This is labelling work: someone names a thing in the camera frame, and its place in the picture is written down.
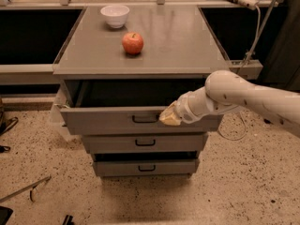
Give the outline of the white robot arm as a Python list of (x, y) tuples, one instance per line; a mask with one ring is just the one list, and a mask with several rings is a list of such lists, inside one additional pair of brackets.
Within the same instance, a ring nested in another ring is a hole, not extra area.
[(228, 70), (211, 73), (202, 88), (181, 95), (159, 116), (169, 126), (192, 124), (207, 115), (243, 107), (300, 137), (300, 94), (256, 85)]

